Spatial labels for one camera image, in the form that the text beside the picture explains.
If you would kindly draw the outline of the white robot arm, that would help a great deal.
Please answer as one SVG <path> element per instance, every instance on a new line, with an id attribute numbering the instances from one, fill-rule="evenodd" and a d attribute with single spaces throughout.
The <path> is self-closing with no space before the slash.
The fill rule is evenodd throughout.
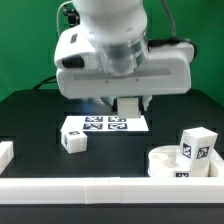
<path id="1" fill-rule="evenodd" d="M 170 39 L 150 46 L 142 0 L 72 0 L 80 23 L 62 32 L 54 63 L 69 99 L 185 93 L 194 46 Z"/>

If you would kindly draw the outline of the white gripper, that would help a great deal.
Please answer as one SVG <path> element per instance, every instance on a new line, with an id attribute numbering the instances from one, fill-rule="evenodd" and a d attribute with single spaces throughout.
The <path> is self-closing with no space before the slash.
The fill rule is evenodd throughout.
<path id="1" fill-rule="evenodd" d="M 188 41 L 155 42 L 140 32 L 98 36 L 81 27 L 59 37 L 54 63 L 57 83 L 69 99 L 142 97 L 146 110 L 152 96 L 185 93 L 191 88 L 190 63 L 195 47 Z"/>

